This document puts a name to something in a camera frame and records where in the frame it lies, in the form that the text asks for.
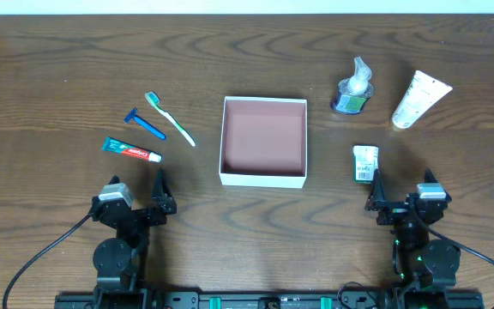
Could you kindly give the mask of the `white lotion tube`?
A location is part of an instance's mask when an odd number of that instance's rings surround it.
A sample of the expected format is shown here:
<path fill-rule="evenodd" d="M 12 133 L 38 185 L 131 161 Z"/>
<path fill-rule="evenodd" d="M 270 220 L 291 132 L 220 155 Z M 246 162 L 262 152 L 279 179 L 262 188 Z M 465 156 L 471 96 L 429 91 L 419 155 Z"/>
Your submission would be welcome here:
<path fill-rule="evenodd" d="M 410 128 L 453 88 L 423 71 L 416 70 L 400 104 L 392 115 L 392 124 L 401 130 Z"/>

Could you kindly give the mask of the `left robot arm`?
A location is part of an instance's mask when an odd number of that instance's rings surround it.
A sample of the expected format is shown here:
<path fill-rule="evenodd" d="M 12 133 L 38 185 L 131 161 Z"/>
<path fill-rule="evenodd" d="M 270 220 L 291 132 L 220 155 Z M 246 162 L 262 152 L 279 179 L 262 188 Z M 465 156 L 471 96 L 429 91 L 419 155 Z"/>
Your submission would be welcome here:
<path fill-rule="evenodd" d="M 92 219 L 116 231 L 115 237 L 102 241 L 93 253 L 97 294 L 129 294 L 141 289 L 150 228 L 165 225 L 166 217 L 177 213 L 162 169 L 156 174 L 152 204 L 133 209 L 134 200 L 128 186 L 117 176 L 92 199 L 88 212 Z"/>

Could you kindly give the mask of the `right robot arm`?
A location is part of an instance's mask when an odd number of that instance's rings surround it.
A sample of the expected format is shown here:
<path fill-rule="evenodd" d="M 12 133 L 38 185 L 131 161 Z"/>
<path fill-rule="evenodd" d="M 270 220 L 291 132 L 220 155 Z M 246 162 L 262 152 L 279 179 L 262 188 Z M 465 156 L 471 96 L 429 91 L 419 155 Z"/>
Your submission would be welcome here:
<path fill-rule="evenodd" d="M 402 284 L 391 290 L 390 300 L 398 307 L 421 304 L 424 294 L 444 294 L 445 288 L 456 284 L 460 250 L 446 240 L 430 239 L 430 225 L 443 218 L 451 201 L 431 170 L 403 202 L 385 197 L 382 176 L 374 172 L 364 208 L 377 212 L 378 225 L 393 228 L 393 269 Z"/>

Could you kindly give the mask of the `clear pump soap bottle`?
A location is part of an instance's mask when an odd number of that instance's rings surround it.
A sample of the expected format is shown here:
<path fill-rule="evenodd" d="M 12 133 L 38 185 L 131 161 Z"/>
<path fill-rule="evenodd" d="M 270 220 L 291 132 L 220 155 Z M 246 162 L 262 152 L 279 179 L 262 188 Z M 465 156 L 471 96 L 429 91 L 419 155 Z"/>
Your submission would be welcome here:
<path fill-rule="evenodd" d="M 355 66 L 353 75 L 337 85 L 337 96 L 331 103 L 331 108 L 335 112 L 360 114 L 366 102 L 374 94 L 374 88 L 370 83 L 372 70 L 361 57 L 355 57 L 353 62 Z"/>

